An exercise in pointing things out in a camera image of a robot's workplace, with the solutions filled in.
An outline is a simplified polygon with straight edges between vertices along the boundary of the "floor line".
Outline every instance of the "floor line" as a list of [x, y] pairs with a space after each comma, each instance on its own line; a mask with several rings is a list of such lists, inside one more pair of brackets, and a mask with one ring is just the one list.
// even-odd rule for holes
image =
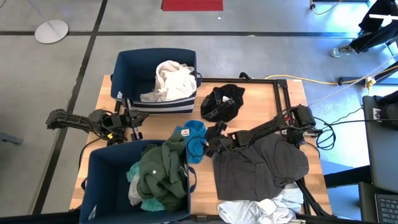
[[[0, 31], [1, 35], [35, 35], [34, 31]], [[246, 32], [246, 31], [70, 31], [68, 36], [255, 36], [357, 38], [357, 32]]]
[[[93, 31], [91, 33], [90, 40], [88, 42], [88, 46], [85, 52], [85, 55], [83, 57], [83, 61], [81, 63], [80, 71], [79, 74], [76, 78], [75, 86], [72, 89], [72, 93], [70, 95], [69, 102], [67, 104], [67, 112], [72, 113], [73, 110], [75, 109], [76, 101], [79, 95], [79, 91], [81, 88], [81, 84], [83, 83], [83, 79], [86, 73], [87, 65], [88, 62], [90, 61], [91, 53], [93, 51], [95, 39], [96, 39], [96, 33], [98, 32], [102, 18], [104, 16], [104, 12], [106, 9], [106, 5], [108, 3], [108, 0], [103, 0], [101, 4], [101, 8], [99, 9], [98, 17], [95, 22]], [[32, 211], [33, 215], [38, 215], [42, 213], [43, 206], [45, 203], [45, 199], [47, 197], [47, 194], [50, 189], [51, 181], [55, 172], [55, 168], [57, 167], [57, 163], [62, 151], [62, 146], [65, 141], [67, 135], [67, 128], [63, 128], [58, 132], [57, 137], [54, 139], [54, 144], [50, 156], [50, 160], [48, 163], [48, 166], [45, 170], [45, 175], [44, 178], [42, 179], [42, 184], [40, 186], [39, 194], [37, 196], [37, 199], [35, 201], [35, 205]]]

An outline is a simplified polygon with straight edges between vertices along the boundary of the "white cloth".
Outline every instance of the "white cloth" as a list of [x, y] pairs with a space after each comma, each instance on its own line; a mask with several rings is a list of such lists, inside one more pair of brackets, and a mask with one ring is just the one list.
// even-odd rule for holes
[[138, 203], [142, 202], [142, 198], [137, 191], [138, 180], [139, 180], [139, 175], [136, 174], [134, 175], [130, 183], [129, 200], [131, 205], [137, 205]]
[[232, 224], [278, 224], [288, 223], [300, 212], [303, 193], [296, 184], [288, 184], [272, 200], [261, 202], [237, 200], [218, 205], [218, 215]]
[[168, 60], [156, 68], [155, 89], [140, 95], [142, 102], [163, 102], [191, 96], [197, 90], [193, 67]]

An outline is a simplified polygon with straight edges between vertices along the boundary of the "person's leg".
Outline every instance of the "person's leg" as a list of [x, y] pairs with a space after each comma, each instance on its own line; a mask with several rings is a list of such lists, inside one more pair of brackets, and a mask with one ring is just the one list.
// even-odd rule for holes
[[368, 35], [358, 37], [349, 45], [337, 47], [331, 51], [333, 57], [350, 55], [352, 53], [366, 52], [369, 48], [383, 44], [389, 39], [398, 35], [398, 21], [392, 21], [389, 25], [383, 27]]
[[378, 14], [378, 15], [389, 15], [391, 13], [390, 10], [390, 1], [391, 0], [377, 0], [373, 6], [369, 9], [368, 13], [363, 17], [362, 22], [359, 24], [359, 27], [366, 32], [375, 32], [377, 31], [381, 24], [383, 23], [382, 19], [374, 19], [370, 18], [370, 14]]
[[398, 21], [392, 21], [389, 25], [373, 32], [372, 34], [362, 36], [353, 40], [349, 46], [355, 52], [365, 52], [371, 47], [387, 42], [389, 39], [398, 35]]

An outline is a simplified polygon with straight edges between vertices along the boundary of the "keyboard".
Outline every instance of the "keyboard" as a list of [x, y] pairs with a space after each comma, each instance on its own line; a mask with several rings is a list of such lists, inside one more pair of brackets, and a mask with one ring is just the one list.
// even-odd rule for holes
[[398, 224], [398, 195], [376, 194], [379, 223]]

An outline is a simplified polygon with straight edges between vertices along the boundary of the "gray concrete floor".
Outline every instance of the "gray concrete floor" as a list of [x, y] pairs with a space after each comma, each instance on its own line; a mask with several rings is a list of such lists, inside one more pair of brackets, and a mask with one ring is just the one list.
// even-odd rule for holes
[[[49, 19], [63, 19], [71, 31], [91, 31], [101, 0], [34, 0]], [[109, 0], [100, 31], [252, 31], [357, 32], [364, 3], [342, 3], [329, 14], [316, 16], [307, 1], [225, 0], [223, 12], [162, 12], [161, 0]], [[317, 4], [322, 11], [331, 4]], [[34, 31], [43, 21], [27, 1], [7, 1], [0, 8], [0, 31]], [[21, 146], [0, 144], [0, 217], [28, 214], [43, 176], [56, 131], [46, 130], [51, 110], [66, 108], [89, 36], [69, 36], [42, 45], [33, 36], [0, 35], [0, 131], [23, 138]], [[197, 51], [204, 77], [237, 77], [240, 72], [262, 78], [289, 74], [334, 82], [341, 76], [363, 76], [388, 59], [380, 45], [360, 55], [330, 57], [330, 50], [350, 42], [344, 38], [234, 36], [112, 36], [97, 37], [74, 113], [94, 110], [102, 77], [113, 72], [118, 52], [149, 47], [178, 47]], [[341, 87], [304, 83], [309, 103]], [[385, 95], [395, 87], [375, 87]], [[360, 86], [312, 107], [315, 116], [332, 122], [360, 107], [367, 92]], [[361, 119], [358, 112], [349, 119]], [[337, 126], [336, 146], [322, 159], [345, 166], [369, 163], [364, 124]], [[69, 208], [75, 186], [78, 155], [87, 135], [68, 130], [44, 206], [44, 212]]]

